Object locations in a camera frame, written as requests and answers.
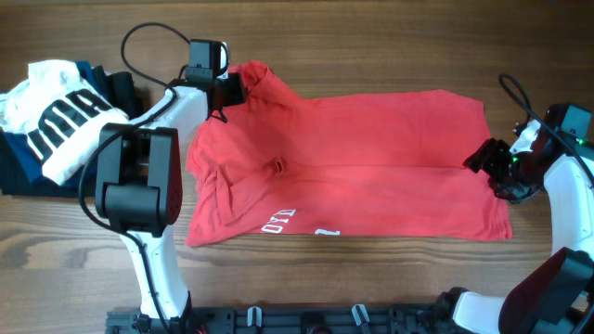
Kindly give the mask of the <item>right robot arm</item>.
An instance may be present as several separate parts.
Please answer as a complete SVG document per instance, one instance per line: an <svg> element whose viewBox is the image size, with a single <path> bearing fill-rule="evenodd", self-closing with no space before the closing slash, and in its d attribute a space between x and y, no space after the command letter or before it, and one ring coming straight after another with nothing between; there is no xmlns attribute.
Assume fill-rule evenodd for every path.
<svg viewBox="0 0 594 334"><path fill-rule="evenodd" d="M462 288L442 293L433 322L465 333L593 331L593 145L573 138L543 175L551 212L551 256L506 297Z"/></svg>

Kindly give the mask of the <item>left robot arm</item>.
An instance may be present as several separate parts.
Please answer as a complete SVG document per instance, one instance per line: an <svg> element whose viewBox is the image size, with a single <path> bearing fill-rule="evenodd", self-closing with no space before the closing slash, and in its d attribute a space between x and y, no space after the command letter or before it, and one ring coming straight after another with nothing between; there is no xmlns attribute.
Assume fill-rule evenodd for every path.
<svg viewBox="0 0 594 334"><path fill-rule="evenodd" d="M180 144L203 122L223 121L223 108L244 101L237 73L211 83L175 79L145 115L102 128L96 210L126 245L142 298L136 311L109 313L107 332L200 331L174 244L173 225L183 199Z"/></svg>

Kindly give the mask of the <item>red t-shirt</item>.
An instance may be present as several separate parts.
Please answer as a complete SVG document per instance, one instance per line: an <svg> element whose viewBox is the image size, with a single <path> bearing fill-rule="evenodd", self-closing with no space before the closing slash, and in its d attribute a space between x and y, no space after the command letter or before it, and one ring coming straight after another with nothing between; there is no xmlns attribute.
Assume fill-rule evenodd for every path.
<svg viewBox="0 0 594 334"><path fill-rule="evenodd" d="M443 89L304 98L264 63L188 148L190 247L244 234L509 239L506 203L463 162L490 136L481 101Z"/></svg>

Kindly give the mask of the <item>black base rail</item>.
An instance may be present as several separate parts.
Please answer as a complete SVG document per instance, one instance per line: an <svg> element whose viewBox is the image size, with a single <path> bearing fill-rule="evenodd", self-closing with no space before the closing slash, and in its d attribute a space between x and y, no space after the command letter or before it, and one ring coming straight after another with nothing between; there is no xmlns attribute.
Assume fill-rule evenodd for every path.
<svg viewBox="0 0 594 334"><path fill-rule="evenodd" d="M430 304L394 304L390 307L356 304L349 308L318 309L263 309L253 306L244 310L197 307L188 316L172 319L168 327L172 333L213 334L423 334L465 331L451 320L439 319Z"/></svg>

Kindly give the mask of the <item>black folded garment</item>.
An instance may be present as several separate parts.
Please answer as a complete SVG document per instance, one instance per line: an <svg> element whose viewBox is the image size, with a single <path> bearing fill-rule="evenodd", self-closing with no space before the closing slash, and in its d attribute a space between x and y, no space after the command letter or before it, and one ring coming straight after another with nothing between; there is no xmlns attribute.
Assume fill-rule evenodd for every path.
<svg viewBox="0 0 594 334"><path fill-rule="evenodd" d="M144 114L142 100L136 95L132 75L128 71L120 71L110 74L106 86L111 98L110 104L124 111L128 116L128 121L136 119ZM81 181L85 182L85 194L91 196L95 189L95 175L97 167L83 165L68 181L63 185L58 185L47 178L47 181L41 184L31 184L25 176L25 173L13 161L6 161L6 158L13 158L8 153L7 142L2 136L6 133L1 131L1 190L5 195L19 196L41 196L41 197L62 197L72 198L76 196L78 185Z"/></svg>

